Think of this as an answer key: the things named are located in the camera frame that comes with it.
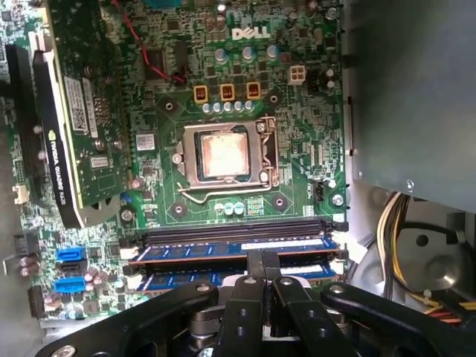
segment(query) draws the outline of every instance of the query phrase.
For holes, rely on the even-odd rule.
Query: red wire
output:
[[[134,26],[132,26],[132,23],[129,19],[129,17],[127,16],[126,12],[122,9],[122,7],[119,5],[118,3],[118,0],[111,0],[111,2],[113,3],[114,6],[116,6],[116,8],[119,10],[119,12],[122,14],[122,17],[123,17],[123,20],[124,22],[126,23],[126,26],[127,28],[131,31],[131,34],[134,36],[134,39],[139,43],[139,45],[141,46],[141,51],[142,51],[142,56],[144,58],[144,62],[149,66],[150,69],[152,69],[156,74],[158,74],[159,76],[161,76],[162,78],[164,78],[165,80],[168,78],[167,75],[160,71],[158,68],[156,68],[154,65],[151,65],[150,64],[150,61],[149,61],[149,57],[147,55],[147,47],[143,44],[141,38],[139,37],[139,35],[137,35],[137,33],[135,32],[134,30]],[[181,77],[177,77],[177,76],[172,76],[172,78],[180,83],[184,83],[184,79],[181,78]]]

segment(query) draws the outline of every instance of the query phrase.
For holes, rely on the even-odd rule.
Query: dell logo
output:
[[[233,41],[240,39],[268,39],[271,35],[268,33],[266,26],[260,28],[232,28],[231,38]]]

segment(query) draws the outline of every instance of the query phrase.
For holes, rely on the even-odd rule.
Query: blue sata port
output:
[[[60,262],[77,262],[86,257],[84,247],[64,248],[57,251],[57,260]]]
[[[76,294],[86,290],[83,277],[64,277],[54,282],[54,291],[60,294]]]

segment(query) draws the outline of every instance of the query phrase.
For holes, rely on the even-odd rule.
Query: capacitor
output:
[[[131,210],[122,210],[120,212],[120,218],[124,221],[124,222],[130,222],[132,221],[132,219],[134,218],[134,214],[132,213]]]
[[[23,257],[20,259],[20,266],[25,268],[27,266],[30,266],[31,264],[34,264],[37,262],[37,257],[36,255],[31,256],[31,257]]]
[[[203,106],[202,106],[202,111],[205,113],[205,114],[210,114],[211,113],[211,105],[209,103],[205,103]]]
[[[91,284],[91,283],[87,283],[87,284],[86,284],[86,291],[87,291],[87,292],[92,292],[92,291],[94,291],[94,285]]]
[[[333,178],[329,179],[329,180],[326,180],[324,182],[328,188],[336,188],[337,187],[337,182],[335,182],[335,180]]]
[[[245,205],[242,202],[235,203],[234,207],[235,214],[242,215],[245,212]]]
[[[93,281],[94,277],[97,275],[99,271],[97,270],[97,268],[95,267],[91,267],[89,268],[86,273],[84,274],[84,280],[87,282],[87,283],[90,283],[91,281]]]
[[[231,105],[231,102],[223,103],[223,110],[227,113],[230,113],[233,110],[233,106]]]
[[[327,82],[327,89],[334,89],[335,88],[335,82],[333,80],[330,80]]]
[[[279,56],[279,49],[277,48],[276,45],[270,45],[266,49],[266,57],[268,57],[268,60],[274,61],[277,59]]]
[[[316,0],[310,0],[306,7],[306,16],[312,18],[318,11],[318,2]]]
[[[124,287],[124,280],[118,278],[115,282],[114,282],[114,287],[116,289],[122,289]]]
[[[100,271],[92,280],[94,285],[101,285],[102,283],[106,282],[108,278],[108,274],[105,271]]]
[[[223,112],[222,104],[221,103],[213,103],[213,112],[220,114]]]
[[[296,21],[298,20],[298,13],[296,13],[295,11],[292,11],[289,13],[287,19],[286,19],[286,23],[284,24],[284,26],[290,30],[292,29],[295,25],[296,25]]]
[[[68,310],[68,318],[70,320],[76,320],[83,317],[83,309],[75,306],[73,309]]]
[[[224,212],[225,215],[231,216],[235,210],[234,204],[231,202],[225,203]]]
[[[145,184],[146,180],[144,177],[138,176],[131,181],[131,188],[133,190],[140,190],[141,188],[144,188]]]
[[[213,209],[215,210],[216,214],[222,214],[225,206],[222,203],[217,203]]]
[[[245,109],[251,112],[254,109],[253,101],[251,100],[245,101]]]
[[[215,51],[215,60],[221,65],[228,61],[228,54],[223,48],[219,48]]]
[[[335,75],[335,72],[332,68],[329,68],[327,71],[326,71],[326,76],[327,78],[333,78]]]
[[[241,51],[241,55],[246,62],[251,62],[254,59],[254,49],[250,46],[246,46]]]
[[[33,218],[33,220],[31,221],[31,224],[35,227],[35,228],[40,228],[42,227],[44,224],[45,224],[45,220],[43,219],[43,217],[41,216],[36,216]]]
[[[39,263],[36,262],[34,264],[31,264],[29,266],[26,266],[20,270],[20,275],[23,277],[30,277],[32,275],[35,275],[39,271]]]
[[[235,108],[235,110],[237,112],[242,112],[243,111],[243,103],[242,102],[235,102],[233,107]]]
[[[45,303],[45,305],[53,305],[54,303],[58,302],[60,298],[60,294],[52,292],[43,298],[43,303]]]

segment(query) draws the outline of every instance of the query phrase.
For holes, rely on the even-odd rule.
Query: cpu socket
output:
[[[172,157],[189,186],[183,196],[204,203],[210,196],[254,193],[279,185],[276,120],[190,125]],[[187,191],[206,190],[204,199]]]

